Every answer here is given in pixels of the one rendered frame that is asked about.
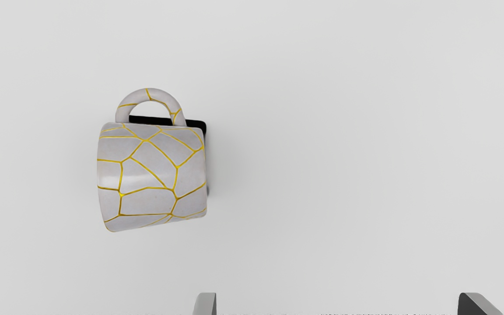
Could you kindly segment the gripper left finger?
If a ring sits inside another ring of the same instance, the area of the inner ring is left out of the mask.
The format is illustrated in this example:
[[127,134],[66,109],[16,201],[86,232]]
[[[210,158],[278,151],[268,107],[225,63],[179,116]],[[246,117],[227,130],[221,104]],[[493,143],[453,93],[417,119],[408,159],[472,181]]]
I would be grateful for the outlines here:
[[212,292],[200,293],[196,297],[192,315],[217,315],[217,295]]

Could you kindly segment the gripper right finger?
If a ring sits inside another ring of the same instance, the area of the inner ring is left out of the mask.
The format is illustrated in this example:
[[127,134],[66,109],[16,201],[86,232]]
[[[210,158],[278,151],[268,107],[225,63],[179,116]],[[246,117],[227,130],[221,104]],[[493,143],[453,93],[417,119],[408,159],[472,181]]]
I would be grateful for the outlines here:
[[457,315],[504,315],[480,293],[460,293]]

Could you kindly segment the grey mug with gold cracks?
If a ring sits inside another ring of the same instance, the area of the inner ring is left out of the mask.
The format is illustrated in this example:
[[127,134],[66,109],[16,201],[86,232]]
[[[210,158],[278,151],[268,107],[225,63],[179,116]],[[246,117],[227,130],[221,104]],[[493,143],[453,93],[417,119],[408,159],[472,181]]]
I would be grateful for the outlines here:
[[102,219],[119,232],[204,217],[206,125],[186,121],[179,102],[158,88],[127,95],[98,139]]

